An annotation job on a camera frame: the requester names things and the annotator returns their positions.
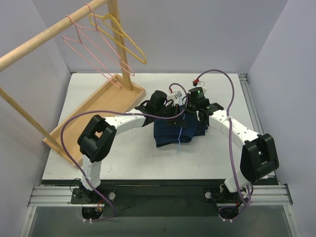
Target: clothes hanger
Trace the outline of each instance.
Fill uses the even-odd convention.
[[[110,29],[112,29],[115,33],[119,34],[120,36],[127,38],[135,47],[136,49],[140,52],[140,54],[142,55],[142,58],[138,57],[135,53],[133,53],[132,51],[130,51],[125,45],[122,45],[120,42],[118,42],[115,38],[113,38],[111,35],[109,35],[107,32],[105,32],[103,29],[101,29],[99,26],[96,25],[96,21],[95,23],[92,22],[91,17],[94,16],[96,18],[102,19],[103,24],[105,24],[106,26],[108,26]],[[112,26],[110,26],[108,23],[106,23],[105,21],[110,19],[110,21],[112,23],[114,23],[116,25],[116,27],[118,28],[118,30],[114,29]],[[140,61],[143,64],[147,64],[147,59],[145,54],[143,53],[143,51],[136,45],[136,43],[127,35],[127,33],[125,33],[125,31],[122,29],[122,27],[120,26],[119,22],[115,19],[114,16],[112,16],[111,14],[105,14],[104,16],[99,16],[99,15],[93,15],[93,14],[89,14],[89,21],[91,23],[91,25],[95,26],[96,28],[98,28],[98,30],[100,32],[102,32],[103,34],[105,34],[107,37],[109,37],[111,40],[113,40],[117,45],[119,45],[121,48],[125,49],[127,52],[129,52],[132,56],[134,56],[138,61]]]
[[[131,73],[129,70],[127,70],[127,69],[121,67],[120,64],[117,63],[117,61],[115,61],[115,60],[112,59],[109,55],[107,55],[105,52],[103,52],[103,50],[102,50],[99,46],[95,45],[94,42],[93,42],[91,39],[87,38],[86,35],[84,35],[84,36],[86,37],[86,39],[89,40],[89,41],[90,41],[97,49],[99,49],[103,54],[105,54],[112,62],[114,62],[114,63],[115,63],[116,65],[118,65],[119,67],[121,67],[124,71],[126,71],[127,73],[129,73],[132,77],[135,76],[135,73],[134,73],[133,69],[131,69],[130,66],[128,66],[125,62],[122,61],[122,58],[119,56],[119,54],[116,52],[116,50],[110,45],[110,43],[103,37],[103,35],[102,35],[101,32],[99,31],[99,28],[98,28],[98,26],[97,26],[97,21],[96,21],[96,15],[94,14],[93,9],[90,7],[89,4],[86,3],[85,5],[87,5],[87,6],[90,8],[90,10],[91,10],[91,12],[92,12],[91,14],[93,14],[95,29],[88,28],[88,27],[82,27],[82,28],[83,28],[83,29],[88,29],[88,30],[91,30],[91,31],[98,32],[99,35],[102,37],[102,39],[105,41],[105,43],[107,43],[107,45],[110,47],[110,49],[117,55],[117,57],[119,58],[119,60],[121,61],[121,63],[123,63],[124,65],[126,65],[126,66],[132,71],[132,73]]]
[[[86,3],[86,5],[90,8],[90,10],[93,12],[93,10],[92,10],[92,8],[89,6],[89,4],[87,4]],[[78,29],[78,27],[80,27],[81,29],[87,29],[87,30],[91,30],[91,31],[94,31],[94,32],[98,32],[100,35],[101,35],[101,37],[104,39],[104,41],[107,43],[107,45],[113,50],[113,52],[119,57],[119,59],[120,59],[120,61],[122,62],[122,63],[124,63],[122,60],[121,60],[121,57],[118,55],[118,53],[111,47],[111,45],[109,44],[109,42],[102,36],[102,34],[99,32],[99,30],[98,30],[98,27],[97,27],[97,25],[96,25],[96,21],[95,21],[95,29],[92,29],[92,28],[89,28],[89,27],[84,27],[84,26],[81,26],[81,25],[79,25],[79,24],[77,24],[77,23],[75,23],[74,21],[73,21],[73,19],[70,17],[70,16],[66,16],[66,17],[68,17],[72,22],[73,22],[73,24],[74,24],[74,26],[75,26],[75,28],[76,28],[76,31],[77,31],[77,36],[78,36],[78,40],[75,40],[75,39],[70,39],[70,38],[68,38],[68,37],[66,37],[66,36],[62,36],[62,39],[64,40],[64,42],[76,53],[76,54],[78,54],[81,58],[83,58],[90,66],[92,66],[95,70],[97,70],[101,75],[103,75],[107,80],[109,80],[111,83],[113,83],[116,87],[118,87],[119,89],[121,89],[121,84],[117,81],[117,79],[114,77],[114,75],[112,75],[109,71],[108,71],[108,69],[103,65],[103,63],[88,49],[88,47],[83,43],[83,41],[82,41],[82,39],[81,39],[81,35],[82,36],[84,36],[89,42],[91,42],[98,50],[100,50],[105,56],[107,56],[111,61],[113,61],[115,64],[117,64],[118,66],[120,66],[121,67],[121,65],[118,63],[118,62],[116,62],[114,59],[112,59],[107,53],[105,53],[99,46],[97,46],[87,35],[85,35],[82,31],[80,31],[79,29]],[[75,42],[75,43],[79,43],[79,44],[81,44],[92,56],[93,56],[93,58],[95,59],[95,60],[97,60],[97,62],[107,71],[107,73],[112,77],[112,78],[114,78],[114,80],[116,81],[116,82],[113,82],[113,80],[111,79],[111,78],[109,78],[108,76],[106,76],[103,72],[101,72],[94,64],[92,64],[88,59],[86,59],[82,54],[80,54],[74,47],[72,47],[69,43],[68,43],[68,41],[72,41],[72,42]],[[125,71],[127,71],[130,75],[132,75],[132,76],[134,76],[135,75],[135,73],[134,73],[134,71],[126,64],[126,63],[124,63],[131,71],[132,71],[132,73],[129,71],[129,70],[127,70],[127,69],[125,69],[125,68],[123,68],[123,67],[121,67],[123,70],[125,70]]]

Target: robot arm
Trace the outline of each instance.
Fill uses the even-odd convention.
[[[204,87],[200,86],[189,90],[188,110],[190,113],[196,113],[198,120],[214,127],[228,138],[230,122],[227,111],[217,103],[209,103],[209,100],[204,96],[204,91],[206,91]],[[233,124],[232,142],[241,150],[237,180],[239,188],[242,189],[278,169],[277,151],[271,135],[260,135],[236,119],[232,117],[230,119]],[[234,176],[225,180],[225,186],[230,193],[237,191]]]
[[[196,113],[198,120],[229,137],[230,123],[227,112],[217,103],[210,104],[204,97],[203,91],[206,91],[203,86],[189,90],[186,113]],[[85,178],[95,188],[100,185],[101,161],[109,153],[116,135],[153,122],[155,119],[147,116],[148,114],[167,118],[180,112],[178,104],[166,106],[166,101],[167,95],[162,91],[156,91],[145,106],[142,104],[130,111],[132,114],[130,116],[102,118],[96,115],[92,117],[78,139],[80,152],[83,154],[83,169],[86,172],[86,177],[81,180],[84,189],[88,192],[92,191]],[[240,169],[237,171],[239,188],[242,189],[278,168],[277,152],[271,135],[260,135],[232,117],[231,120],[233,123],[232,142],[242,151]],[[181,117],[169,121],[171,124],[186,126]],[[225,180],[225,186],[230,193],[237,191],[233,176]]]
[[[133,109],[129,113],[141,114],[139,110]],[[102,118],[99,115],[92,117],[88,126],[78,139],[80,151],[83,154],[83,170],[86,177],[82,177],[82,185],[89,191],[92,188],[88,185],[87,178],[93,187],[101,184],[100,172],[102,159],[110,152],[114,137],[132,128],[144,126],[145,116],[115,116]]]
[[[278,169],[277,151],[271,135],[260,135],[232,118],[232,142],[242,151],[240,169],[237,170],[239,188]],[[214,127],[227,138],[229,137],[230,122],[225,110],[217,110],[209,116],[209,126]],[[237,192],[235,179],[230,176],[225,180],[225,186],[230,193]]]

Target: white platform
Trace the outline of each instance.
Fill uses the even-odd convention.
[[[168,86],[173,82],[178,82],[189,90],[193,87],[192,80],[197,76],[198,74],[137,74],[132,81],[146,89],[146,100],[155,90],[167,93]],[[230,77],[236,92],[231,116],[253,129],[238,75],[230,74]],[[210,103],[217,102],[226,108],[232,95],[228,79],[221,74],[206,74],[201,80],[208,85],[205,96]],[[73,74],[60,122],[104,82],[105,78],[100,74]],[[194,137],[192,142],[182,144],[179,153],[177,149],[177,144],[156,148],[153,124],[130,130],[115,138],[109,155],[103,160],[101,179],[225,179],[232,175],[228,139],[215,129],[209,128],[205,136]],[[234,146],[237,168],[240,155],[241,152]],[[50,151],[43,180],[73,180],[80,177],[79,170],[54,150]]]

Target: screw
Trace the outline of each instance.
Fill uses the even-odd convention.
[[[115,193],[113,193],[113,192],[110,192],[110,194],[109,194],[109,199],[110,200],[114,200],[115,199]]]
[[[205,193],[205,197],[206,197],[207,199],[210,199],[211,196],[212,196],[211,192],[206,192],[206,193]]]

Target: wooden pole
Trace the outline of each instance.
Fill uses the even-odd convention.
[[[100,6],[104,5],[108,0],[93,0],[89,3],[93,10],[98,9]],[[79,21],[86,17],[90,13],[90,8],[88,6],[83,6],[79,10],[75,11],[70,15],[70,17],[75,21]],[[49,41],[59,33],[63,32],[65,29],[72,25],[72,21],[65,17],[61,21],[57,22],[55,25],[49,27],[45,31],[39,33],[37,36],[26,41],[24,44],[15,48],[11,52],[7,53],[5,56],[0,58],[0,72],[2,72],[7,67],[11,66],[13,63],[17,62],[36,48],[40,47],[45,42]],[[31,115],[29,115],[15,100],[13,100],[1,87],[0,95],[5,99],[13,108],[16,109],[28,122],[30,122],[41,134],[43,134],[60,153],[64,152],[61,145],[55,141],[55,139],[45,131],[45,129],[38,123]]]
[[[64,152],[62,146],[55,141],[52,136],[45,131],[42,126],[39,125],[38,122],[32,116],[30,116],[18,103],[16,103],[1,87],[0,87],[0,94],[13,108],[15,108],[28,122],[30,122],[38,131],[41,132],[55,147],[56,150],[60,153]]]
[[[104,5],[107,1],[108,0],[93,0],[89,3],[89,5],[93,10],[95,10],[98,9],[100,6]],[[86,17],[89,13],[90,8],[85,5],[79,10],[72,13],[70,17],[74,20],[74,22],[77,22],[82,18]],[[7,53],[5,56],[1,57],[0,72],[2,72],[4,69],[9,67],[16,61],[20,60],[24,56],[28,55],[30,52],[40,47],[45,42],[54,38],[56,35],[60,34],[65,29],[72,26],[72,24],[72,21],[68,17],[65,17],[61,21],[57,22],[55,25],[52,25],[48,29],[39,33],[37,36],[31,38],[29,41],[26,41],[24,44],[20,45],[11,52]]]
[[[109,9],[109,13],[120,23],[118,1],[117,0],[109,0],[108,1],[108,9]],[[119,31],[119,28],[113,22],[111,22],[111,26],[113,27],[113,29]],[[115,40],[118,41],[121,45],[125,46],[124,37],[122,37],[120,34],[118,34],[115,31],[113,31],[113,34],[114,34]],[[116,45],[117,45],[118,54],[121,58],[120,66],[122,68],[125,68],[128,71],[129,68],[126,66],[126,65],[128,65],[126,51],[125,51],[125,49],[121,48],[121,46],[119,44],[116,44]],[[123,69],[121,71],[122,71],[124,86],[128,90],[132,90],[132,82],[130,80],[130,74]]]

